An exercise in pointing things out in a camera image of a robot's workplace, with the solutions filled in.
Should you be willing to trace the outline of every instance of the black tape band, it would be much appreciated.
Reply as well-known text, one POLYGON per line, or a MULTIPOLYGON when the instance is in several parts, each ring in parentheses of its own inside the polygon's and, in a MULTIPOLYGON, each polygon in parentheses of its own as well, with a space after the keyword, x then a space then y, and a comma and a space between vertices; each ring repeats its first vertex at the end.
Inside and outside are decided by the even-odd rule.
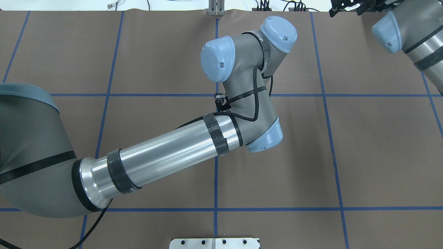
POLYGON ((431 66, 443 61, 443 47, 438 48, 434 53, 414 63, 418 70, 424 71, 431 66))
POLYGON ((238 127, 237 120, 235 120, 235 118, 233 116, 229 116, 229 117, 231 118, 232 124, 234 125, 235 133, 237 133, 239 147, 241 147, 241 146, 243 146, 243 137, 241 137, 241 132, 240 132, 240 128, 238 127))
MULTIPOLYGON (((262 87, 257 88, 257 92, 258 93, 261 92, 261 91, 264 91, 264 90, 266 90, 266 86, 262 86, 262 87)), ((229 99, 229 103, 233 103, 233 102, 235 102, 235 101, 237 101, 239 99, 246 98, 247 96, 253 95, 253 94, 254 94, 254 90, 250 90, 249 92, 242 93, 242 94, 237 95, 237 96, 235 96, 233 98, 230 98, 229 99)))
POLYGON ((58 155, 50 156, 45 159, 38 160, 33 163, 29 163, 26 165, 23 165, 21 167, 15 168, 13 170, 10 170, 8 172, 5 172, 0 175, 0 185, 3 183, 7 183, 9 181, 12 181, 16 178, 22 177, 24 175, 39 171, 41 169, 47 168, 49 166, 62 163, 67 160, 75 159, 77 158, 75 156, 74 151, 68 151, 64 152, 58 155))
POLYGON ((77 195, 78 200, 82 203, 82 205, 91 212, 97 212, 100 208, 96 207, 88 198, 88 195, 83 188, 82 179, 80 177, 80 163, 82 159, 74 162, 72 166, 72 186, 74 186, 75 194, 77 195))
POLYGON ((115 188, 122 194, 129 194, 136 190, 139 190, 141 187, 136 186, 128 174, 124 170, 123 163, 120 158, 120 150, 117 149, 107 156, 108 161, 108 170, 109 175, 111 176, 111 180, 114 183, 115 188))
POLYGON ((271 43, 269 42, 268 38, 263 32, 257 30, 245 32, 242 34, 253 35, 260 42, 261 49, 263 50, 263 63, 261 65, 261 71, 265 71, 268 68, 269 62, 271 61, 271 43))
POLYGON ((212 142, 215 145, 218 156, 224 156, 229 153, 228 141, 223 136, 222 129, 215 119, 214 114, 209 113, 203 116, 203 121, 208 128, 209 135, 211 135, 212 142))
POLYGON ((421 39, 419 42, 417 42, 416 44, 414 44, 412 47, 408 48, 407 50, 404 51, 405 54, 411 52, 412 50, 416 49, 418 46, 420 46, 421 44, 423 44, 424 42, 426 42, 427 40, 429 40, 429 38, 431 38, 432 36, 435 36, 438 32, 443 30, 443 25, 438 27, 436 30, 434 30, 432 33, 428 34, 425 38, 421 39))

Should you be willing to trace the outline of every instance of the black clip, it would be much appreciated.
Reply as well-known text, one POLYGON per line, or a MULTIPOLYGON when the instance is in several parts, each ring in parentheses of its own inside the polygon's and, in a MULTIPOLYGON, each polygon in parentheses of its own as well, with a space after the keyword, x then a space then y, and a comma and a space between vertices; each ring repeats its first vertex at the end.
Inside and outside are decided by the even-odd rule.
POLYGON ((222 93, 214 93, 215 106, 217 111, 223 112, 231 108, 231 103, 229 103, 228 96, 222 93))

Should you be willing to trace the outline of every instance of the black cable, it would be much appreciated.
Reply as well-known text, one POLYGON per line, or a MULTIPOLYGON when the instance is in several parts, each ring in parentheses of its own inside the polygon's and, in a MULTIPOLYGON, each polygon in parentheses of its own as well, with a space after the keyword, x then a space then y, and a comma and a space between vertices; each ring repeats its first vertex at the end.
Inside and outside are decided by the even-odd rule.
POLYGON ((286 3, 286 5, 284 6, 283 11, 286 10, 286 7, 288 6, 288 4, 295 3, 295 1, 285 1, 285 2, 288 2, 288 3, 286 3))
MULTIPOLYGON (((97 218, 97 220, 95 221, 94 225, 92 225, 92 227, 89 229, 89 231, 83 236, 83 238, 77 242, 77 244, 75 244, 74 246, 70 247, 69 249, 76 249, 78 248, 88 237, 89 235, 92 233, 92 231, 95 229, 95 227, 98 225, 98 223, 100 222, 101 218, 103 218, 103 215, 105 214, 105 212, 108 210, 109 205, 111 204, 111 201, 109 202, 108 206, 105 207, 103 209, 103 211, 101 212, 100 216, 97 218)), ((9 249, 22 249, 16 245, 13 245, 5 240, 0 239, 0 245, 9 248, 9 249)))
MULTIPOLYGON (((257 69, 261 67, 261 65, 256 65, 254 67, 254 72, 253 72, 253 89, 254 89, 254 102, 255 102, 255 112, 254 112, 254 117, 245 117, 243 115, 237 114, 237 113, 228 113, 228 112, 215 112, 213 113, 214 116, 220 116, 220 115, 225 115, 225 116, 230 116, 230 117, 237 117, 246 121, 250 121, 250 122, 255 122, 258 119, 258 109, 259 109, 259 103, 258 103, 258 91, 257 91, 257 69)), ((182 124, 181 126, 177 127, 181 128, 185 125, 189 125, 192 124, 194 122, 197 122, 199 120, 202 120, 203 117, 198 117, 195 118, 187 123, 182 124)))
POLYGON ((271 85, 269 86, 269 96, 271 96, 273 84, 274 84, 274 75, 271 75, 271 85))
POLYGON ((307 9, 311 9, 311 10, 315 10, 315 11, 317 11, 317 12, 320 12, 319 10, 314 9, 314 8, 302 8, 302 9, 300 9, 299 11, 306 11, 307 9))

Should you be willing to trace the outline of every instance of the blue tape line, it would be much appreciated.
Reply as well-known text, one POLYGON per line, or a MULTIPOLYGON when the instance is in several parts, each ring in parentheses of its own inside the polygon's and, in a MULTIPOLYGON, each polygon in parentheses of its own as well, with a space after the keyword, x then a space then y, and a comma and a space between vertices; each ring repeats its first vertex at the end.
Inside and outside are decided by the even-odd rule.
POLYGON ((344 207, 344 211, 383 211, 383 210, 443 210, 443 206, 365 206, 344 207))
POLYGON ((218 22, 219 18, 215 20, 215 38, 218 39, 218 22))
POLYGON ((325 94, 326 97, 427 97, 427 94, 325 94))
POLYGON ((214 212, 214 208, 108 208, 107 212, 214 212))
POLYGON ((339 207, 226 207, 219 212, 300 212, 300 211, 340 211, 339 207))
MULTIPOLYGON (((85 216, 83 216, 83 225, 82 225, 82 232, 80 233, 80 240, 82 240, 82 238, 85 236, 86 224, 87 223, 88 223, 88 216, 85 215, 85 216)), ((78 249, 82 249, 82 247, 83 247, 83 243, 80 244, 78 249)))
POLYGON ((22 210, 13 207, 0 207, 0 212, 21 212, 22 210))
POLYGON ((112 79, 114 76, 115 61, 117 60, 118 44, 120 42, 120 34, 121 34, 121 26, 123 25, 123 18, 124 18, 124 11, 121 12, 120 25, 118 27, 117 42, 115 44, 114 58, 112 61, 111 74, 109 76, 108 91, 106 92, 105 107, 103 108, 103 116, 101 117, 100 131, 98 134, 98 141, 97 141, 97 149, 95 151, 95 159, 98 158, 98 153, 100 152, 101 138, 103 136, 103 128, 105 126, 106 112, 108 110, 108 102, 111 93, 112 79))
POLYGON ((431 92, 429 91, 429 87, 427 85, 426 78, 425 78, 423 72, 421 73, 421 78, 423 79, 424 87, 426 87, 427 96, 429 97, 429 101, 431 102, 432 111, 434 112, 435 120, 437 121, 437 125, 439 126, 440 135, 443 138, 442 124, 440 123, 439 115, 437 113, 437 109, 435 108, 434 101, 432 100, 432 95, 431 95, 431 92))
POLYGON ((327 101, 326 101, 325 86, 323 83, 322 66, 320 64, 319 48, 317 45, 317 36, 315 35, 314 17, 312 15, 312 12, 310 12, 310 15, 311 15, 312 35, 314 37, 315 55, 317 57, 317 66, 319 68, 320 85, 322 87, 323 105, 324 105, 325 115, 326 115, 326 124, 327 124, 327 128, 328 128, 329 144, 330 144, 330 148, 331 148, 331 152, 332 152, 332 159, 334 162, 335 182, 336 182, 336 186, 337 186, 338 203, 341 208, 340 214, 342 217, 343 236, 345 239, 346 249, 349 249, 349 240, 348 240, 348 232, 347 232, 347 228, 346 228, 345 212, 343 211, 342 191, 340 188, 340 179, 338 177, 337 160, 335 158, 334 141, 332 140, 332 132, 331 132, 331 126, 330 126, 330 122, 329 122, 329 113, 328 113, 328 107, 327 107, 327 101))
MULTIPOLYGON (((384 210, 443 210, 443 206, 358 206, 358 207, 220 207, 220 208, 108 208, 107 212, 313 212, 313 211, 384 211, 384 210)), ((0 212, 21 212, 12 207, 0 212)))
MULTIPOLYGON (((429 97, 428 94, 346 94, 327 93, 326 97, 429 97)), ((105 97, 106 93, 51 93, 54 97, 105 97)), ((210 93, 110 93, 111 97, 214 97, 210 93)), ((320 93, 274 93, 272 97, 323 97, 320 93)), ((443 97, 431 94, 431 97, 443 97)))
POLYGON ((105 93, 51 93, 53 97, 105 97, 105 93))
MULTIPOLYGON (((218 38, 218 22, 219 19, 215 20, 215 38, 218 38)), ((215 83, 215 92, 218 93, 218 82, 215 83)), ((214 158, 214 237, 218 235, 218 156, 214 158)))
POLYGON ((274 93, 271 97, 323 97, 323 94, 315 93, 274 93))
POLYGON ((213 97, 206 93, 111 93, 112 97, 213 97))
POLYGON ((16 46, 14 47, 14 51, 12 52, 11 59, 9 60, 8 67, 6 69, 6 73, 4 74, 3 83, 5 83, 6 79, 8 78, 9 70, 11 69, 12 62, 14 61, 14 57, 16 56, 16 52, 17 52, 17 49, 19 48, 20 40, 22 39, 23 32, 25 31, 25 27, 26 27, 26 24, 27 24, 30 14, 31 14, 30 11, 28 11, 28 13, 26 14, 25 22, 23 23, 23 26, 22 26, 22 31, 20 31, 19 38, 17 39, 16 46))
POLYGON ((214 237, 218 234, 218 156, 214 159, 214 237))

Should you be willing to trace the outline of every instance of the light blue joint cap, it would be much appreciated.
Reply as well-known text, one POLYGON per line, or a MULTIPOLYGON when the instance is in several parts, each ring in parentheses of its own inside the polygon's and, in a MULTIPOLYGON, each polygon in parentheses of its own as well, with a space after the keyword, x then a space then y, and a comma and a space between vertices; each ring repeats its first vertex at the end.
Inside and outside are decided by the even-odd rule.
POLYGON ((279 118, 269 129, 263 133, 254 142, 246 145, 250 152, 261 152, 278 145, 283 140, 283 132, 281 131, 279 118))
POLYGON ((392 11, 389 11, 372 27, 372 34, 378 43, 391 54, 400 51, 403 46, 397 19, 392 11))
POLYGON ((213 82, 226 81, 232 73, 234 61, 235 45, 229 36, 206 42, 202 48, 202 69, 213 82))
POLYGON ((297 40, 297 30, 285 18, 270 16, 260 26, 260 30, 267 36, 268 40, 276 48, 286 54, 291 52, 297 40))
POLYGON ((0 95, 12 95, 35 99, 54 107, 57 112, 60 113, 49 92, 38 86, 19 83, 2 83, 0 84, 0 95))

